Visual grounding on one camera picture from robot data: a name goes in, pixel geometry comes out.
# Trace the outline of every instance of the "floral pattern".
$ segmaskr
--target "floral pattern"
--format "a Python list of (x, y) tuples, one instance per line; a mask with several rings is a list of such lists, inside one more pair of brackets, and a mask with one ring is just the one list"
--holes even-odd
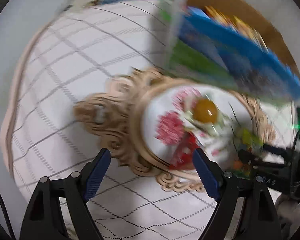
[(209, 135), (204, 132), (204, 131), (200, 131), (200, 134), (199, 134), (200, 137), (208, 137)]
[(219, 154), (219, 150), (215, 149), (211, 152), (212, 156), (217, 156)]
[(184, 134), (183, 122), (176, 111), (166, 112), (159, 115), (159, 124), (157, 126), (157, 139), (166, 145), (178, 144)]
[[(193, 87), (187, 87), (182, 90), (179, 90), (173, 97), (172, 97), (172, 104), (177, 110), (183, 111), (183, 106), (184, 106), (184, 98), (190, 95), (194, 96), (201, 96), (201, 93), (193, 88)], [(196, 102), (192, 102), (192, 107), (195, 107)]]

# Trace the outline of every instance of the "decorative plate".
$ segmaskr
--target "decorative plate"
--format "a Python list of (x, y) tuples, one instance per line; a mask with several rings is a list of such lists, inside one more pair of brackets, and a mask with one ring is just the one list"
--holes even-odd
[[(253, 130), (268, 143), (275, 137), (257, 100), (190, 80), (173, 79), (155, 68), (112, 79), (106, 91), (78, 102), (74, 106), (77, 120), (90, 133), (101, 136), (101, 147), (110, 149), (121, 165), (130, 166), (140, 176), (155, 176), (166, 191), (204, 191), (194, 170), (169, 170), (173, 149), (163, 143), (164, 139), (157, 139), (160, 118), (171, 111), (180, 116), (180, 97), (187, 91), (212, 95), (234, 129), (241, 126)], [(209, 158), (221, 168), (228, 168), (236, 158), (232, 129), (217, 138), (205, 133), (196, 135)]]

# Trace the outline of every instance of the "white tablecloth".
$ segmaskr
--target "white tablecloth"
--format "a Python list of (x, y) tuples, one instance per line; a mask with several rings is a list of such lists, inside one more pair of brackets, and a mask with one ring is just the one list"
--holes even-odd
[[(65, 178), (100, 150), (98, 137), (75, 121), (74, 103), (103, 92), (106, 80), (115, 75), (162, 64), (167, 27), (157, 3), (129, 0), (65, 12), (33, 47), (10, 137), (15, 181), (26, 200), (40, 177)], [(274, 143), (291, 144), (291, 106), (262, 104), (262, 109), (276, 130)], [(61, 205), (70, 230), (65, 200)], [(155, 178), (138, 177), (115, 159), (88, 203), (104, 238), (142, 240), (198, 239), (215, 205), (206, 193), (165, 192)]]

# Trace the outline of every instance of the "table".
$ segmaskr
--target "table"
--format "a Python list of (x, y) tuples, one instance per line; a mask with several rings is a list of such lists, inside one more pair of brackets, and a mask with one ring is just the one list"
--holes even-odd
[[(131, 74), (132, 68), (162, 64), (167, 27), (158, 17), (157, 2), (129, 0), (65, 12), (34, 37), (20, 60), (13, 111), (2, 133), (4, 145), (11, 142), (5, 153), (13, 162), (7, 165), (27, 200), (40, 177), (67, 177), (99, 151), (101, 138), (77, 122), (73, 105), (90, 93), (104, 92), (109, 79)], [(274, 143), (289, 145), (293, 106), (260, 107), (277, 133)], [(61, 201), (72, 231), (66, 202)], [(153, 177), (136, 176), (112, 159), (88, 207), (104, 238), (198, 239), (215, 202), (205, 192), (163, 191)]]

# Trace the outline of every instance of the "cable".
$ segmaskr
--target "cable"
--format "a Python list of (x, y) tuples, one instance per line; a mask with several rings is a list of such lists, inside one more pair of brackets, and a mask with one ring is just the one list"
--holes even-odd
[(292, 150), (293, 151), (296, 149), (296, 144), (297, 144), (299, 134), (300, 134), (300, 130), (297, 131), (296, 136), (294, 138), (293, 145), (292, 145)]
[(11, 226), (11, 222), (10, 222), (10, 219), (9, 219), (9, 215), (8, 215), (6, 206), (4, 205), (1, 194), (0, 194), (0, 206), (1, 206), (1, 209), (2, 209), (4, 219), (6, 220), (6, 224), (7, 224), (10, 236), (11, 236), (12, 240), (16, 240), (16, 237), (14, 235), (14, 232), (13, 232), (13, 229), (12, 229), (12, 226)]

